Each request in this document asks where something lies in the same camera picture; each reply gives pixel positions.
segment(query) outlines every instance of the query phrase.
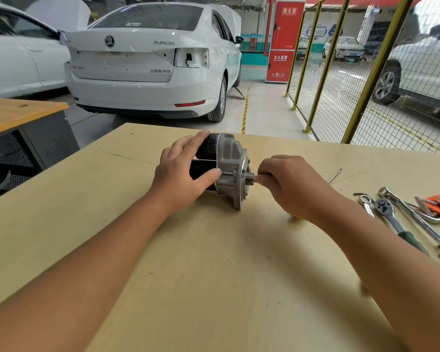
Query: person's left hand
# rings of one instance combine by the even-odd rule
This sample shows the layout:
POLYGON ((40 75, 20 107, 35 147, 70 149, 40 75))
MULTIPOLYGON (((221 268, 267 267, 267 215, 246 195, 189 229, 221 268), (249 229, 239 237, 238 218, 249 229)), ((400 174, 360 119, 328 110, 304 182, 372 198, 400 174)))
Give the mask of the person's left hand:
POLYGON ((155 169, 155 177, 147 196, 155 200, 167 216, 192 204, 221 176, 218 168, 207 171, 195 180, 189 175, 191 160, 208 135, 208 130, 194 137, 187 135, 161 153, 160 164, 155 169))

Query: yellow fence post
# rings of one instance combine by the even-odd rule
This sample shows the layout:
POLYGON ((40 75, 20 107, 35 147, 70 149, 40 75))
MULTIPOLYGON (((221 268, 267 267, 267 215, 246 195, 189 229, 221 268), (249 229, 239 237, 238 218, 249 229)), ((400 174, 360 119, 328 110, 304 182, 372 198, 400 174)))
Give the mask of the yellow fence post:
POLYGON ((321 97, 321 93, 323 92, 324 83, 326 81, 326 77, 328 76, 328 71, 331 66, 334 57, 334 51, 337 46, 337 40, 341 35, 342 26, 344 24, 344 19, 347 13, 347 9, 349 8, 349 3, 351 0, 344 0, 342 3, 341 11, 339 12, 339 17, 337 18, 336 28, 334 31, 333 39, 331 40, 331 44, 329 45, 329 52, 324 61, 323 71, 321 73, 321 78, 319 80, 318 88, 316 90, 316 95, 314 96, 313 105, 311 105, 310 117, 308 117, 308 122, 306 123, 306 128, 302 131, 305 134, 311 133, 311 124, 313 123, 314 116, 316 114, 316 108, 318 107, 319 98, 321 97))
POLYGON ((293 100, 292 111, 297 110, 298 96, 300 94, 300 89, 302 88, 303 79, 305 78, 306 64, 308 63, 308 58, 310 58, 311 44, 313 43, 314 32, 316 31, 316 25, 318 24, 318 17, 319 17, 319 12, 321 11, 322 3, 323 0, 319 0, 318 3, 316 4, 313 25, 311 26, 310 40, 308 41, 308 46, 306 47, 305 59, 303 59, 302 71, 300 73, 300 80, 298 81, 297 93, 295 94, 295 99, 293 100))
POLYGON ((300 42, 300 36, 302 35, 302 28, 303 28, 303 21, 305 19, 305 12, 306 11, 303 10, 302 21, 300 22, 300 29, 298 30, 297 42, 295 43, 295 51, 293 53, 292 67, 290 68, 290 75, 288 76, 287 89, 285 90, 285 95, 283 96, 284 98, 289 96, 288 90, 290 89, 290 82, 292 81, 293 68, 295 66, 295 61, 297 60, 298 43, 300 42))
POLYGON ((357 131, 358 124, 362 119, 362 116, 365 112, 365 109, 368 105, 368 101, 370 100, 370 96, 372 95, 372 91, 376 86, 378 81, 378 77, 381 74, 381 71, 385 67, 386 60, 389 57, 389 53, 393 48, 393 44, 396 41, 396 38, 403 26, 403 23, 406 19, 409 10, 411 9, 412 3, 414 0, 399 0, 399 4, 396 7, 396 11, 393 15, 393 19, 389 24, 388 31, 386 32, 386 36, 381 43, 381 48, 378 53, 378 56, 375 59, 375 63, 373 64, 372 70, 370 70, 370 74, 365 83, 365 86, 358 98, 357 105, 355 106, 354 112, 352 113, 351 120, 347 125, 344 136, 342 137, 341 143, 350 144, 352 142, 352 138, 357 131))

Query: tabletop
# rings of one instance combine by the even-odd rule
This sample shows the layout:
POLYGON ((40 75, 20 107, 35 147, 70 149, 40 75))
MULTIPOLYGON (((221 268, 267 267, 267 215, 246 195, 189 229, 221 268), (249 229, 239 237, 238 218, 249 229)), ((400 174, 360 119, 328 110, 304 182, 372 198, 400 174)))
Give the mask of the tabletop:
POLYGON ((0 132, 67 108, 64 102, 0 99, 0 132))
MULTIPOLYGON (((0 301, 99 232, 149 188, 159 155, 195 130, 125 124, 0 197, 0 301)), ((440 193, 440 154, 236 135, 252 171, 302 155, 343 195, 440 193)), ((435 243, 398 212, 432 257, 435 243)), ((158 230, 88 347, 120 351, 404 351, 316 226, 255 184, 236 211, 206 192, 158 230)))

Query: metal motor housing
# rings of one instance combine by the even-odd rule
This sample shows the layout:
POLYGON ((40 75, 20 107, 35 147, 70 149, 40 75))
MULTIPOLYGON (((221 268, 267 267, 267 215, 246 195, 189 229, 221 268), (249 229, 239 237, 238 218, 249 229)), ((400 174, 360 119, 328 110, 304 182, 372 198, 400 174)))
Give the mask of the metal motor housing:
POLYGON ((212 168, 220 168, 221 177, 207 190, 230 196, 233 199, 233 207, 241 210, 249 192, 249 185, 253 182, 244 177, 245 174, 251 174, 250 160, 247 150, 235 140, 235 135, 211 133, 200 145, 196 158, 191 162, 191 177, 196 179, 212 168))

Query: forearm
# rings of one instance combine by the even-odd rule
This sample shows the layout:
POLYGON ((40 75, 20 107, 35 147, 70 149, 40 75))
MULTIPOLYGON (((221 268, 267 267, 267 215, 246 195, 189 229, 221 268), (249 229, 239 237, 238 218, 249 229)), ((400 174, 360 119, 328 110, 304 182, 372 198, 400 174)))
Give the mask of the forearm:
POLYGON ((164 219, 142 198, 0 304, 0 351, 82 351, 164 219))
POLYGON ((413 351, 440 351, 440 265, 340 194, 316 224, 342 249, 413 351))

